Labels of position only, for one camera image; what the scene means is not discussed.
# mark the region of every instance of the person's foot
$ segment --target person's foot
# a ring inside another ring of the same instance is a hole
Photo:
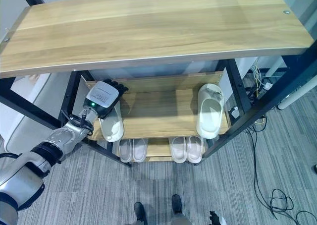
[[[138,221],[146,221],[145,210],[140,202],[136,202],[134,204],[134,213]]]
[[[174,214],[182,213],[182,200],[180,199],[178,194],[174,194],[172,197],[172,208]]]

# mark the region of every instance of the slipper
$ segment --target slipper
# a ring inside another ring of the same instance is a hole
[[[123,137],[124,128],[120,111],[120,101],[116,103],[112,111],[105,119],[99,118],[101,132],[108,142],[116,142]]]
[[[212,139],[219,134],[223,105],[223,92],[217,85],[206,84],[200,88],[196,123],[200,136]]]
[[[198,163],[203,157],[204,141],[201,137],[190,136],[186,137],[187,145],[187,160],[191,163]]]
[[[185,162],[187,158],[185,137],[170,137],[168,141],[174,161],[176,163]]]
[[[133,139],[133,159],[135,162],[143,162],[147,156],[148,139]]]
[[[120,160],[122,162],[130,162],[133,159],[133,147],[131,139],[121,139],[115,142],[119,148]]]

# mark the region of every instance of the power cord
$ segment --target power cord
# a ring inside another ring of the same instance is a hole
[[[73,115],[73,114],[68,116],[68,114],[64,110],[61,110],[61,113],[74,126],[81,127],[81,128],[89,130],[88,136],[91,136],[93,134],[94,127],[91,125],[91,123],[86,121],[86,115],[85,114],[83,114],[82,117],[80,118],[80,117],[78,117],[76,115]]]
[[[301,210],[299,211],[295,217],[292,217],[287,211],[291,211],[294,209],[294,203],[291,197],[286,196],[286,194],[276,188],[273,189],[272,194],[271,194],[271,199],[269,203],[265,200],[262,191],[260,190],[259,186],[259,179],[258,179],[258,172],[257,172],[257,157],[256,157],[256,146],[257,146],[257,141],[258,141],[258,132],[262,132],[265,130],[267,124],[267,116],[265,116],[265,124],[264,127],[260,130],[257,130],[256,125],[253,123],[251,126],[249,126],[246,131],[251,137],[252,141],[252,148],[253,148],[253,162],[254,162],[254,183],[253,183],[253,189],[256,195],[257,200],[268,210],[271,211],[273,216],[277,219],[275,214],[281,214],[283,216],[286,216],[287,218],[291,219],[296,225],[301,225],[298,221],[298,216],[299,214],[307,213],[313,216],[315,221],[317,222],[316,216],[308,211]],[[284,206],[274,206],[276,201],[280,201],[283,203]]]

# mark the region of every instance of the shoe rack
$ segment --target shoe rack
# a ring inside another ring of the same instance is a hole
[[[198,90],[207,83],[218,84],[221,77],[222,71],[116,79],[129,88],[120,100],[123,138],[149,138],[146,162],[172,161],[168,137],[197,135]],[[86,82],[90,89],[95,83]],[[230,125],[224,110],[220,134],[224,134]],[[89,139],[104,140],[98,120],[94,129]]]

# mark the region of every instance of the wood grain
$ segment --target wood grain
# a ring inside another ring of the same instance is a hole
[[[313,42],[283,0],[64,0],[32,6],[0,77],[300,54]]]
[[[114,148],[115,154],[120,157],[119,149]],[[145,162],[173,161],[168,138],[150,138],[148,141],[147,156]]]
[[[156,138],[197,135],[198,90],[176,90],[124,94],[120,100],[123,138]],[[100,123],[94,123],[89,138],[102,140]],[[225,113],[220,134],[228,130]]]
[[[115,79],[115,81],[128,87],[129,90],[126,94],[129,94],[171,90],[197,90],[207,83],[218,84],[221,77],[222,71],[217,71],[183,75]],[[86,82],[89,89],[92,89],[95,84],[96,81]]]

